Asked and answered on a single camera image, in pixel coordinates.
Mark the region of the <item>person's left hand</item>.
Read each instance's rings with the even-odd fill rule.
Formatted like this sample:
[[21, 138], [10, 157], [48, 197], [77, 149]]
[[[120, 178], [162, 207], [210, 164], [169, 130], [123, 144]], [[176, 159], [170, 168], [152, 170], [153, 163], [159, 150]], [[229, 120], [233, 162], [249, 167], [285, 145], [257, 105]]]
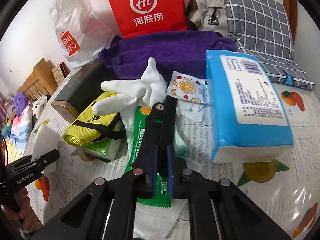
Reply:
[[20, 210], [18, 213], [5, 205], [1, 205], [1, 208], [14, 229], [18, 230], [16, 222], [19, 222], [21, 219], [22, 229], [28, 232], [34, 232], [36, 229], [36, 216], [31, 208], [27, 189], [23, 188], [18, 191], [17, 198], [20, 201]]

